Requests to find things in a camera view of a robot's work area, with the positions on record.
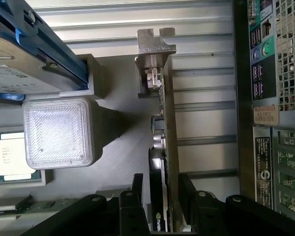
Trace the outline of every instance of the power supply label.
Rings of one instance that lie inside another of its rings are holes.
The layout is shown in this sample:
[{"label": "power supply label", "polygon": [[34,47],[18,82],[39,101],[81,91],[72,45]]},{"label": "power supply label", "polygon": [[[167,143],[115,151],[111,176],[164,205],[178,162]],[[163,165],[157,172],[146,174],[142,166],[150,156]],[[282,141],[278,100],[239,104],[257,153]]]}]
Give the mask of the power supply label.
[{"label": "power supply label", "polygon": [[272,163],[270,137],[255,138],[256,202],[272,209]]}]

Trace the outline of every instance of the metal bracket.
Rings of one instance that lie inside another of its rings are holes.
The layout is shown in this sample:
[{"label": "metal bracket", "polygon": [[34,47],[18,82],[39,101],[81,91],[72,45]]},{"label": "metal bracket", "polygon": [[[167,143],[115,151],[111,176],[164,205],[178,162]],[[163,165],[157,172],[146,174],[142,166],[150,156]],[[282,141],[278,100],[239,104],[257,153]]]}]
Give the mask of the metal bracket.
[{"label": "metal bracket", "polygon": [[175,35],[175,29],[163,28],[159,30],[159,34],[160,36],[154,36],[153,29],[139,29],[137,32],[139,54],[134,61],[141,76],[143,94],[149,94],[148,73],[152,73],[153,68],[164,67],[168,56],[176,53],[176,45],[165,43],[166,37]]}]

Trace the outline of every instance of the hard drive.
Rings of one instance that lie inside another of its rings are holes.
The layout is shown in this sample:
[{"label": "hard drive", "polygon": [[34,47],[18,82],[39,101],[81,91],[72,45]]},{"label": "hard drive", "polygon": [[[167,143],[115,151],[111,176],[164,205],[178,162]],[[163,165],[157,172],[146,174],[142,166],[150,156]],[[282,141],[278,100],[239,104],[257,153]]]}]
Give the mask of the hard drive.
[{"label": "hard drive", "polygon": [[24,0],[0,0],[0,93],[74,91],[87,84],[86,64]]}]

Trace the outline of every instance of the screw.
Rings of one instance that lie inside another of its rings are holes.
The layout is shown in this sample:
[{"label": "screw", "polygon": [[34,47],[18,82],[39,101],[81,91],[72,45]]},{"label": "screw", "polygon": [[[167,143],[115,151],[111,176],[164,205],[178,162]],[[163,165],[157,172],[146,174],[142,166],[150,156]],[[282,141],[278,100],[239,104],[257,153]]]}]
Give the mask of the screw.
[{"label": "screw", "polygon": [[100,198],[99,198],[99,197],[92,198],[92,201],[93,201],[93,202],[97,202],[98,200],[100,200]]},{"label": "screw", "polygon": [[240,203],[241,202],[241,199],[239,197],[233,197],[233,201],[234,202],[237,202],[237,203]]},{"label": "screw", "polygon": [[36,18],[35,18],[35,15],[32,11],[29,12],[29,17],[31,18],[31,20],[33,21],[33,23],[35,23],[36,21]]},{"label": "screw", "polygon": [[207,195],[205,192],[199,192],[198,194],[200,197],[205,197]]},{"label": "screw", "polygon": [[51,68],[57,68],[58,67],[58,64],[57,63],[50,63],[49,66]]}]

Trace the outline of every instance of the rear i/o panel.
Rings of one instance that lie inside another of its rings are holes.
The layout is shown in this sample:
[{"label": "rear i/o panel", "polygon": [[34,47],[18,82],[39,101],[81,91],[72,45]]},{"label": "rear i/o panel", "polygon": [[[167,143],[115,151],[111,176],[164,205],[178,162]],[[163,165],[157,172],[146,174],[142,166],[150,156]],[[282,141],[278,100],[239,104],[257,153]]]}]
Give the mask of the rear i/o panel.
[{"label": "rear i/o panel", "polygon": [[252,99],[276,96],[275,35],[272,0],[256,0],[257,16],[250,25]]},{"label": "rear i/o panel", "polygon": [[[247,7],[245,39],[235,21],[242,193],[295,220],[295,0],[248,0]],[[248,53],[249,64],[241,63]],[[245,187],[252,182],[254,191]]]}]

